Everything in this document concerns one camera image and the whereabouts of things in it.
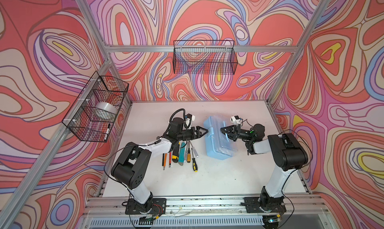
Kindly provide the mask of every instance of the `tool pile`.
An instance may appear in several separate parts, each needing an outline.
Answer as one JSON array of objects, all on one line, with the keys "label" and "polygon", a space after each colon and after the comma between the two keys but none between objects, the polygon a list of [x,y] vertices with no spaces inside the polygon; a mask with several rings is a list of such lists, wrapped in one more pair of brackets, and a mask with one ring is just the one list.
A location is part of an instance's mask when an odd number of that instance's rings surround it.
[{"label": "tool pile", "polygon": [[[196,158],[198,158],[199,155],[197,154],[195,147],[192,145],[190,141],[187,141],[187,142],[183,141],[181,144],[179,142],[179,145],[180,147],[178,150],[173,150],[173,152],[169,153],[169,168],[171,168],[171,161],[173,161],[174,163],[178,163],[180,166],[183,166],[185,162],[190,163],[191,147],[192,147],[192,169],[194,170],[194,172],[197,172]],[[163,154],[163,162],[161,164],[163,166],[163,170],[166,169],[166,163],[167,163],[167,153]]]}]

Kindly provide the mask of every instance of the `orange pencil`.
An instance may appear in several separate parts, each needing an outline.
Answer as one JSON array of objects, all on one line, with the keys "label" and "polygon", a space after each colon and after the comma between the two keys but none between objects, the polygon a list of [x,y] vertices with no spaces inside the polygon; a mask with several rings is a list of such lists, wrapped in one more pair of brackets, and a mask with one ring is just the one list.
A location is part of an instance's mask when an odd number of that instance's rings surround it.
[{"label": "orange pencil", "polygon": [[164,167],[163,167],[163,170],[165,170],[166,169],[166,163],[167,163],[167,153],[166,153],[166,156],[165,156],[165,159],[164,159]]}]

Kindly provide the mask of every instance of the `swirling colorful backdrop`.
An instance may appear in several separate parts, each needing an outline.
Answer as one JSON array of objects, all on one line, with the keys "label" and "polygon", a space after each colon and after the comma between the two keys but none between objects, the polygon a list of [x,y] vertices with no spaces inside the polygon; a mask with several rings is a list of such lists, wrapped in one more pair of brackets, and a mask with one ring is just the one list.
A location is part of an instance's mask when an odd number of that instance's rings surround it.
[{"label": "swirling colorful backdrop", "polygon": [[[106,44],[172,45],[233,39],[295,45],[319,0],[87,0]],[[111,55],[132,100],[264,100],[288,59],[237,54],[235,75],[174,75],[172,53]]]},{"label": "swirling colorful backdrop", "polygon": [[[0,0],[0,209],[103,58],[74,0]],[[13,228],[73,228],[96,191],[108,143],[70,134]]]},{"label": "swirling colorful backdrop", "polygon": [[311,147],[306,178],[345,229],[384,225],[383,27],[384,0],[333,0],[273,103]]}]

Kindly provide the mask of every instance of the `yellow screwdriver handle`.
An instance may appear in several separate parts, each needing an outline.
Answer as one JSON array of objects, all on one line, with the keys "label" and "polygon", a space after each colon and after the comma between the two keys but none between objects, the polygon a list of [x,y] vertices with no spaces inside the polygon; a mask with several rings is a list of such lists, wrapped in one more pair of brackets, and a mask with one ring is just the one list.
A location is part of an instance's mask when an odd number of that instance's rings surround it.
[{"label": "yellow screwdriver handle", "polygon": [[194,172],[197,172],[197,164],[194,158],[192,158],[192,166],[193,166]]}]

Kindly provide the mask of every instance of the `wire basket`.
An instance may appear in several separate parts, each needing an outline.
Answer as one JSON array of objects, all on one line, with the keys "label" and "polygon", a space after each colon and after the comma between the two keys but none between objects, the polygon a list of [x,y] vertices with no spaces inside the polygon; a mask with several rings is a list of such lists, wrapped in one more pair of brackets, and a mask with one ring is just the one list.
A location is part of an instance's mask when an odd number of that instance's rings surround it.
[{"label": "wire basket", "polygon": [[237,57],[233,40],[175,40],[175,74],[235,74]]},{"label": "wire basket", "polygon": [[81,141],[106,142],[128,92],[128,86],[127,82],[118,78],[98,76],[84,102],[66,126]]}]

